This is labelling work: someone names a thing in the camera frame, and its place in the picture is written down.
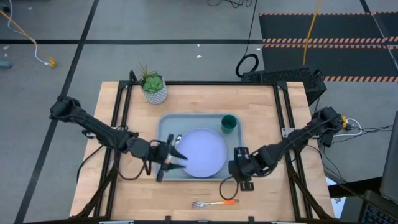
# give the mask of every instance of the yellow cable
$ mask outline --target yellow cable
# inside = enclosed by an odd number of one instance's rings
[[[8,20],[10,20],[22,33],[25,35],[32,43],[44,54],[49,58],[49,65],[52,68],[55,68],[55,60],[53,57],[51,57],[49,54],[47,54],[44,50],[40,48],[40,46],[37,44],[36,40],[31,38],[16,22],[14,22],[5,12],[0,10],[0,13],[4,15]]]
[[[315,23],[315,19],[317,18],[317,14],[318,14],[319,8],[321,7],[321,3],[322,3],[322,0],[319,0],[319,1],[318,1],[318,6],[317,6],[317,10],[315,11],[315,13],[314,13],[314,15],[313,15],[313,18],[312,18],[312,22],[311,22],[310,30],[308,31],[307,39],[305,40],[304,56],[303,56],[303,66],[305,65],[305,59],[306,59],[306,57],[307,57],[308,41],[309,41],[310,36],[311,36],[313,24]]]

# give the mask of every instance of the tray rim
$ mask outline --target tray rim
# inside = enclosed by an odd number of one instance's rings
[[[156,131],[156,138],[161,140],[159,138],[159,130],[160,130],[160,125],[162,124],[162,122],[170,117],[173,116],[186,116],[186,117],[192,117],[192,116],[226,116],[226,115],[232,115],[236,118],[236,127],[238,128],[238,136],[240,136],[240,138],[238,138],[238,144],[239,146],[244,146],[244,141],[243,141],[243,127],[241,125],[241,121],[240,121],[240,117],[236,114],[233,113],[170,113],[170,114],[166,114],[160,117],[159,122],[157,123],[157,131]],[[160,165],[156,164],[156,166],[154,167],[155,172],[154,175],[156,176],[156,172],[159,170]],[[204,177],[204,178],[199,178],[199,177],[190,177],[190,178],[167,178],[164,177],[163,181],[166,182],[170,182],[170,181],[178,181],[178,182],[221,182],[222,180],[224,180],[226,177],[215,177],[215,178],[209,178],[209,177]],[[227,180],[227,182],[232,182],[234,181],[233,179],[229,179]]]

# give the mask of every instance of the plate rim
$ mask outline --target plate rim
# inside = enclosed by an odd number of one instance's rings
[[[192,130],[189,130],[189,131],[187,131],[185,134],[183,134],[182,135],[182,138],[181,138],[181,140],[180,140],[180,142],[182,141],[182,139],[184,138],[184,136],[186,136],[187,134],[189,134],[190,132],[193,132],[193,131],[196,131],[196,130],[199,130],[199,129],[204,129],[204,130],[207,130],[207,131],[210,131],[210,132],[212,132],[213,134],[215,134],[216,136],[218,136],[221,140],[222,140],[222,142],[224,143],[224,151],[225,151],[225,159],[223,159],[224,160],[224,163],[222,163],[222,165],[220,166],[220,168],[214,173],[214,174],[211,174],[211,175],[208,175],[208,176],[205,176],[205,177],[197,177],[197,176],[194,176],[194,175],[191,175],[191,174],[189,174],[187,171],[186,171],[186,169],[187,168],[184,168],[183,170],[184,170],[184,172],[186,172],[188,175],[190,175],[190,176],[192,176],[192,177],[196,177],[196,178],[208,178],[208,177],[211,177],[212,175],[215,175],[217,172],[219,172],[222,168],[223,168],[223,166],[224,166],[224,164],[225,164],[225,162],[226,162],[226,158],[227,158],[227,156],[228,156],[228,146],[227,146],[227,144],[226,144],[226,142],[225,142],[225,140],[223,139],[223,137],[221,137],[221,135],[220,134],[218,134],[216,131],[214,131],[214,130],[212,130],[212,129],[210,129],[210,128],[195,128],[195,129],[192,129]]]

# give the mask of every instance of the spoon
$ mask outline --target spoon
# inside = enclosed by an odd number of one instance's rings
[[[175,142],[174,142],[174,148],[175,148],[175,149],[177,149],[177,146],[178,146],[178,144],[180,143],[181,138],[182,138],[182,135],[181,135],[181,134],[179,134],[179,135],[175,138]],[[168,158],[167,158],[167,160],[166,160],[166,163],[167,163],[167,164],[170,163],[171,159],[172,159],[172,155],[169,154],[169,156],[168,156]]]

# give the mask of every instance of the potted plant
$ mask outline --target potted plant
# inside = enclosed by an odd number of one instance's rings
[[[139,79],[141,90],[145,99],[152,104],[159,104],[166,100],[166,83],[157,72],[148,72],[148,65],[145,67],[140,64],[141,77]]]

